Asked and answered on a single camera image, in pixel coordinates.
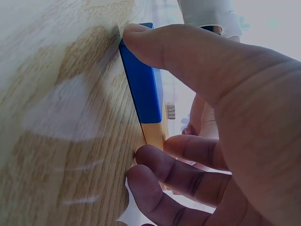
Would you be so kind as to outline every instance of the blue block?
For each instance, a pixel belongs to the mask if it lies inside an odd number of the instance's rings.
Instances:
[[[153,28],[152,23],[142,25]],[[160,70],[138,60],[127,49],[123,40],[119,50],[140,123],[161,122],[163,89]]]

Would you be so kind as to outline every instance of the fingernail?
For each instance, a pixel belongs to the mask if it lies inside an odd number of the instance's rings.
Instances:
[[[187,128],[184,130],[184,134],[185,134],[185,135],[191,135],[191,129],[187,127]]]
[[[150,28],[140,25],[140,24],[128,24],[126,26],[126,30],[130,32],[146,32],[150,30]]]

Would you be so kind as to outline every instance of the wooden surface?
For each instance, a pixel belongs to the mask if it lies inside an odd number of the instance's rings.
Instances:
[[[145,141],[118,44],[151,4],[1,1],[0,225],[122,225]]]
[[[165,104],[162,105],[162,122],[152,124],[141,123],[141,127],[146,143],[163,150],[164,142],[169,138]]]

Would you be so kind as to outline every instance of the skin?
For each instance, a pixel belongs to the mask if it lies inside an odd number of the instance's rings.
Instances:
[[[188,25],[149,30],[131,24],[124,41],[138,59],[170,71],[202,97],[214,109],[220,135],[175,136],[165,152],[141,147],[138,165],[127,173],[141,212],[159,226],[300,225],[300,62]],[[203,172],[170,155],[232,176]],[[186,208],[158,181],[217,209]]]
[[[232,36],[228,38],[228,40],[240,42],[238,36]],[[211,107],[209,105],[205,105],[205,100],[196,94],[190,110],[189,123],[183,130],[182,134],[195,136],[200,135],[202,137],[217,139],[218,129],[214,116],[212,117],[212,114],[210,114],[211,112]]]

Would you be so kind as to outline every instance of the block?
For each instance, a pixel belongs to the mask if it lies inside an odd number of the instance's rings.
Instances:
[[[165,106],[167,119],[175,120],[175,105],[174,103],[168,102]]]
[[[153,29],[152,23],[142,25]],[[123,40],[119,51],[145,141],[163,150],[168,129],[160,70],[138,60]]]

